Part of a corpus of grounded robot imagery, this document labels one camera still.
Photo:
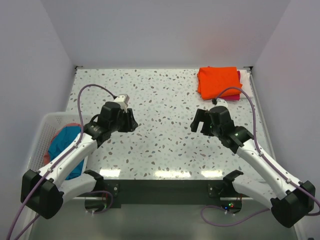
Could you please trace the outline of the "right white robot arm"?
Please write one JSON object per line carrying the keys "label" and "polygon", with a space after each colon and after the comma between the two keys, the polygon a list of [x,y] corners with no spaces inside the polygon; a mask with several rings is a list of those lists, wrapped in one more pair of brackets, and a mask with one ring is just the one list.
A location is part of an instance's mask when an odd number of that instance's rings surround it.
{"label": "right white robot arm", "polygon": [[243,126],[236,126],[225,106],[210,110],[197,109],[190,125],[192,132],[217,137],[222,145],[245,160],[265,181],[262,184],[234,170],[223,178],[223,192],[230,197],[244,194],[269,209],[284,227],[291,228],[314,209],[316,188],[310,181],[302,182],[280,166],[255,141]]}

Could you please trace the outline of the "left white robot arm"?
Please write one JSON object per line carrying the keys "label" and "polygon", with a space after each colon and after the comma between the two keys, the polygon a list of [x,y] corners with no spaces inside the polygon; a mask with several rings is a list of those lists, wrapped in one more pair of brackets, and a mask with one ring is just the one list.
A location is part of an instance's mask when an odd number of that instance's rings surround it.
{"label": "left white robot arm", "polygon": [[133,132],[138,124],[128,108],[126,94],[106,102],[97,116],[84,126],[84,132],[53,161],[38,171],[29,169],[22,177],[20,201],[45,219],[52,218],[63,204],[82,194],[99,196],[104,190],[103,177],[86,170],[77,178],[67,180],[71,171],[104,142],[112,133]]}

